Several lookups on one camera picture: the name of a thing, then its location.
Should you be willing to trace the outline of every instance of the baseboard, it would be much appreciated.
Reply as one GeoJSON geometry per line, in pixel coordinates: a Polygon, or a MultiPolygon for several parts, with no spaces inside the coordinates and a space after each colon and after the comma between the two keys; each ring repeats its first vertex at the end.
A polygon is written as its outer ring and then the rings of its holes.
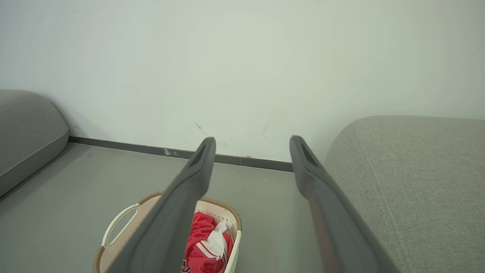
{"type": "MultiPolygon", "coordinates": [[[[111,148],[111,149],[139,152],[139,153],[145,153],[145,154],[156,154],[156,155],[169,156],[169,157],[185,158],[185,159],[189,159],[194,153],[191,151],[136,145],[136,144],[127,144],[127,143],[91,139],[91,138],[77,137],[77,136],[70,136],[69,142],[86,144],[91,146],[98,146],[98,147],[105,147],[105,148],[111,148]]],[[[216,154],[214,161],[218,163],[248,166],[248,167],[255,167],[255,168],[262,168],[262,169],[270,169],[270,170],[278,170],[278,171],[293,171],[293,166],[290,162],[273,161],[273,160],[257,159],[257,158],[249,158],[249,157],[238,157],[238,156],[230,156],[230,155],[222,155],[222,154],[216,154]]]]}

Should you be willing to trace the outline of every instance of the gray fabric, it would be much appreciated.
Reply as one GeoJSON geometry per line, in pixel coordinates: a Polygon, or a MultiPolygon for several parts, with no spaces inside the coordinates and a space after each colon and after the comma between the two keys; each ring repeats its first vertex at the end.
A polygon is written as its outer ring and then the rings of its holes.
{"type": "Polygon", "coordinates": [[[485,120],[359,119],[324,166],[403,272],[485,270],[485,120]]]}
{"type": "Polygon", "coordinates": [[[68,127],[42,96],[0,90],[0,195],[55,157],[67,143],[68,127]]]}

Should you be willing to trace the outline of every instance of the white wall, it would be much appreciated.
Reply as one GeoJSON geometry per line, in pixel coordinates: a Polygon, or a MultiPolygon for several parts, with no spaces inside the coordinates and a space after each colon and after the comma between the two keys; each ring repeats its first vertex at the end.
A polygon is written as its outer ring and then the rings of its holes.
{"type": "Polygon", "coordinates": [[[370,115],[485,119],[485,1],[2,0],[0,88],[80,137],[323,159],[370,115]]]}

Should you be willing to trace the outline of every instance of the red clothing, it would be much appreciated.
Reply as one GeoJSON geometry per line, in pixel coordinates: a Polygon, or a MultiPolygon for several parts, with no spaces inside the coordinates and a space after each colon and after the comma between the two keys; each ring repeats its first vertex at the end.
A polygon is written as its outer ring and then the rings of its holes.
{"type": "Polygon", "coordinates": [[[189,242],[185,248],[183,273],[223,273],[231,255],[233,241],[231,236],[224,232],[225,224],[221,223],[222,236],[215,230],[217,222],[214,217],[197,212],[194,214],[189,242]]]}

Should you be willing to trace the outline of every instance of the plastic basket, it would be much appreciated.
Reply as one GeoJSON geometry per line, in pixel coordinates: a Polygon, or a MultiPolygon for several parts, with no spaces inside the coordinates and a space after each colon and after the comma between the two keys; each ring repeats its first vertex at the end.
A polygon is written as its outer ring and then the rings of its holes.
{"type": "MultiPolygon", "coordinates": [[[[135,232],[136,228],[140,225],[162,194],[163,191],[160,191],[143,198],[140,202],[125,208],[113,219],[113,221],[111,221],[108,229],[106,229],[106,232],[104,233],[101,247],[96,254],[93,263],[93,273],[105,273],[108,270],[109,266],[116,258],[116,255],[123,249],[125,243],[130,239],[133,232],[135,232]],[[110,237],[113,228],[123,216],[132,210],[136,210],[135,214],[123,227],[120,233],[116,235],[111,242],[108,242],[108,238],[110,237]]],[[[216,222],[228,221],[232,223],[232,228],[228,230],[228,232],[234,241],[234,246],[224,273],[234,273],[238,261],[239,242],[241,241],[243,229],[239,213],[228,204],[207,197],[202,197],[200,201],[197,201],[195,212],[197,211],[211,215],[215,218],[216,222]]]]}

